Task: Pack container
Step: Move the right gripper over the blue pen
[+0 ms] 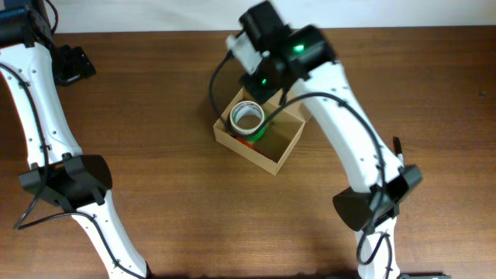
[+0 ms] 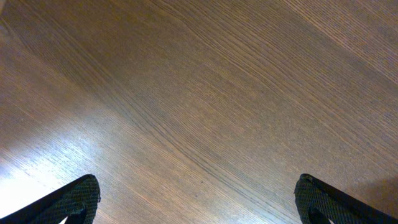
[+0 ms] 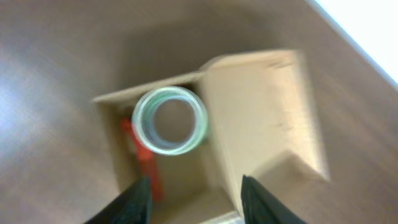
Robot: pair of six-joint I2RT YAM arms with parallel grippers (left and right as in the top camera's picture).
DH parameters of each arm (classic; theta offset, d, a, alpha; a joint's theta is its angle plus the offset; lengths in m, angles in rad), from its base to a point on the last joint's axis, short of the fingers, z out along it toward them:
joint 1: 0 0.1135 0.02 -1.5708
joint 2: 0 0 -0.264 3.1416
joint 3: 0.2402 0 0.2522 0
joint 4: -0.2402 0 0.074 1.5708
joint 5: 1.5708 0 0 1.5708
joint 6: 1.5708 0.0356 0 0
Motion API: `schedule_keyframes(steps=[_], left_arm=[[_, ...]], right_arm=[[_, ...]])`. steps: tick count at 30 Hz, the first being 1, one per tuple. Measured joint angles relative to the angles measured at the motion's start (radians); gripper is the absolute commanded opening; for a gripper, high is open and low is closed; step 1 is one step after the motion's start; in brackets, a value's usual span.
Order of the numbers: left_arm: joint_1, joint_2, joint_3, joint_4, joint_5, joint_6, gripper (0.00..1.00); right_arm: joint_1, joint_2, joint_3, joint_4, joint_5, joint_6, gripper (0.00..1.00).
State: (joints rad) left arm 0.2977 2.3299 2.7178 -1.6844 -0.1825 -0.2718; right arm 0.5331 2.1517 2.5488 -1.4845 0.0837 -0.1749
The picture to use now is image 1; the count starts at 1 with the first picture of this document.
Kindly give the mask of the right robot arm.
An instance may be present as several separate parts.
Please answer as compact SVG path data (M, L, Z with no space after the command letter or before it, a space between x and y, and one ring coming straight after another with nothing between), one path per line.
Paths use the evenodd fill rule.
M269 1L244 12L234 57L246 69L243 87L259 103L278 92L279 111L303 104L320 125L346 172L349 186L332 203L355 232L361 278L399 278L394 228L400 204L421 183L422 172L402 160L378 135L347 80L343 64L320 29L292 30Z

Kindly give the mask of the cream masking tape roll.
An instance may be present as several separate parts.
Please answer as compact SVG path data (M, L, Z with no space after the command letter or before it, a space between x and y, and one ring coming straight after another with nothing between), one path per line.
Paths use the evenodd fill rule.
M229 113L229 120L231 122L232 129L239 133L238 123L245 121L249 123L254 122L255 124L260 121L265 121L265 112L260 105L252 101L241 101L234 105L231 112Z

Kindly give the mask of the black marker pen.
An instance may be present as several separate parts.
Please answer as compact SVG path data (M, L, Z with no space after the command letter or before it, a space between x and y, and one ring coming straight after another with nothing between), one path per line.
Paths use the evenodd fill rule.
M404 166L405 165L405 159L404 159L403 152L402 152L401 141L396 136L393 137L393 147L394 147L395 156L399 159L401 165Z

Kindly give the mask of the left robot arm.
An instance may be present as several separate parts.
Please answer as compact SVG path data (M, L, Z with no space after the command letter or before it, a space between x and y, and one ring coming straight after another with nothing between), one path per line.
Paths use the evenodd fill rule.
M65 118L57 87L96 73L81 47L57 46L46 8L50 1L1 3L1 77L18 113L29 170L19 175L33 200L15 223L16 230L36 225L26 219L44 201L70 216L86 232L110 278L151 278L119 220L112 200L112 175L101 155L83 153Z

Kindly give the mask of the brown cardboard box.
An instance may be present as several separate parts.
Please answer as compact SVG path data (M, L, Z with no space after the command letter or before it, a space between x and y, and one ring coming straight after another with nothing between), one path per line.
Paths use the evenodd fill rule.
M299 141L305 123L311 117L302 102L289 105L270 120L264 135L253 142L254 150L236 140L221 119L215 122L213 131L218 143L275 175Z

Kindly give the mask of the orange utility knife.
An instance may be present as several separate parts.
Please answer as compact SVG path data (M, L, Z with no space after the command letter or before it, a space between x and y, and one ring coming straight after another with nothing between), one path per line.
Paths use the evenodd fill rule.
M239 142L241 142L243 145L245 145L245 146L249 147L251 150L254 150L254 149L255 149L255 147L254 147L254 145L253 145L253 143L252 143L252 142L247 141L247 140L245 140L245 139L244 139L244 138L242 138L242 137L237 136L237 137L236 137L236 140L238 140Z

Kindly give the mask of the green tape roll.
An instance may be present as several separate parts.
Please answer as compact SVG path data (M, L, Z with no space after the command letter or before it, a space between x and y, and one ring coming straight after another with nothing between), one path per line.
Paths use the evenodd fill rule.
M267 127L264 125L263 121L255 124L251 123L249 126L248 122L242 121L238 123L239 133L242 134L242 138L248 142L256 142L259 140L265 133Z

